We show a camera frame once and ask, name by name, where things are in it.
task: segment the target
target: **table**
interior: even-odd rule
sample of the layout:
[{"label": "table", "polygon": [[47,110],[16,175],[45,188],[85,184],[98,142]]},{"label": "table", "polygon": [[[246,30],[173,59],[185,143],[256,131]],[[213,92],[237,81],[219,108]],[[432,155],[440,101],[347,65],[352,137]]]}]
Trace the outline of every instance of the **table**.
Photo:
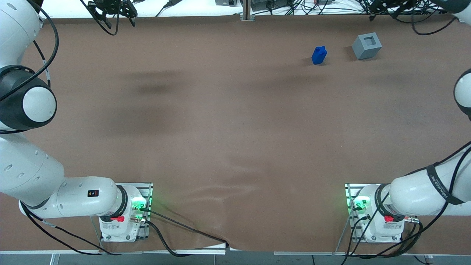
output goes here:
[{"label": "table", "polygon": [[[433,17],[420,30],[448,19]],[[390,182],[469,140],[469,120],[452,93],[471,56],[470,29],[459,23],[428,37],[387,17],[370,23],[351,15],[138,19],[115,37],[94,23],[57,25],[50,71],[58,112],[26,136],[68,177],[153,182],[154,210],[235,249],[332,253],[348,215],[345,183]],[[383,48],[357,61],[350,45],[369,32]],[[48,25],[38,43],[52,50]],[[314,66],[318,45],[328,55]],[[41,66],[33,48],[23,63]],[[0,250],[65,249],[16,205],[0,196],[8,212],[0,216],[8,238]],[[469,221],[442,217],[411,253],[471,254]],[[97,242],[88,217],[51,222]],[[172,248],[216,244],[158,224]],[[156,236],[105,246],[162,249]],[[358,253],[380,249],[362,245]]]}]

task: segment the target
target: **floor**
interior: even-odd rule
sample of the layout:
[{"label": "floor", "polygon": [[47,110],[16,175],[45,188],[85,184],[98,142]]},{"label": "floor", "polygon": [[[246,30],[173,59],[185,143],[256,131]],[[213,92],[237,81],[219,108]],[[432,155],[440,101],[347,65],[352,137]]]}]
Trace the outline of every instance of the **floor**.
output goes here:
[{"label": "floor", "polygon": [[[49,254],[0,254],[0,265],[47,265]],[[118,257],[81,256],[62,254],[58,265],[339,265],[339,256],[275,256],[273,252],[228,251],[223,256],[196,255],[176,258],[166,254],[126,254]],[[436,265],[464,265],[471,263],[471,257],[434,257]],[[402,256],[384,260],[361,260],[350,258],[345,265],[420,265],[413,257]]]}]

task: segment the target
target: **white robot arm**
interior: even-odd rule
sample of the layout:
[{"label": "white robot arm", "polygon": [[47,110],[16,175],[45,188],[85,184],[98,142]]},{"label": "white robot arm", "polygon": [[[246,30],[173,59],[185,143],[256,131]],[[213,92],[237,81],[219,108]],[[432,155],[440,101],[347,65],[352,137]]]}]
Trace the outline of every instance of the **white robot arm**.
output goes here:
[{"label": "white robot arm", "polygon": [[18,199],[24,214],[21,203],[40,218],[99,216],[109,241],[134,241],[142,222],[137,209],[146,206],[135,187],[104,177],[66,178],[63,166],[22,134],[48,124],[57,110],[54,93],[38,77],[16,90],[34,74],[20,63],[42,20],[28,0],[9,0],[0,2],[0,25],[0,192]]},{"label": "white robot arm", "polygon": [[[431,1],[471,25],[471,0]],[[377,0],[375,6],[380,10],[397,3]],[[458,78],[454,96],[458,107],[471,120],[471,69]],[[470,149],[471,142],[443,161],[390,184],[365,186],[351,201],[357,216],[366,219],[359,221],[364,239],[370,243],[397,243],[404,231],[404,221],[417,221],[415,215],[471,215]]]}]

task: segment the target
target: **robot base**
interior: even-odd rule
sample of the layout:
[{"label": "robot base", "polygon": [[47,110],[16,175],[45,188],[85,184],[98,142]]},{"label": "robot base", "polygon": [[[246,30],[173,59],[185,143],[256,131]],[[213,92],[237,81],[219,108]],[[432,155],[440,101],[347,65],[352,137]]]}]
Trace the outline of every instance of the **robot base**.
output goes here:
[{"label": "robot base", "polygon": [[142,197],[139,190],[129,184],[122,187],[128,194],[128,203],[124,213],[123,222],[113,220],[104,222],[100,219],[100,230],[103,242],[134,242],[139,234],[141,223],[136,222],[136,217],[143,217],[143,212],[136,210],[146,205],[146,199]]},{"label": "robot base", "polygon": [[[376,211],[374,197],[378,187],[378,185],[371,184],[360,190],[357,196],[351,201],[351,207],[352,209],[361,207],[362,210],[354,210],[353,216],[358,216],[358,218],[373,216]],[[361,233],[365,231],[369,222],[370,220],[362,220],[359,222]],[[386,222],[384,216],[377,212],[368,228],[366,228],[363,239],[368,243],[398,243],[401,240],[403,231],[404,220],[400,222]]]}]

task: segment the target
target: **sticker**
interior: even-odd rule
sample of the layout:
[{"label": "sticker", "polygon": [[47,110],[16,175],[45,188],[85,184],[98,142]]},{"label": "sticker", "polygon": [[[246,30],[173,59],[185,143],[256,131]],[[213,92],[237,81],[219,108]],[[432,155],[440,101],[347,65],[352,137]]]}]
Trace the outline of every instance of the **sticker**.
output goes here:
[{"label": "sticker", "polygon": [[89,190],[87,193],[87,197],[98,197],[99,190]]},{"label": "sticker", "polygon": [[383,229],[400,229],[402,228],[402,224],[400,223],[384,223]]},{"label": "sticker", "polygon": [[103,226],[104,229],[107,229],[107,230],[114,230],[114,229],[119,228],[119,225],[115,225],[115,224],[112,224],[112,223],[102,223],[102,226]]}]

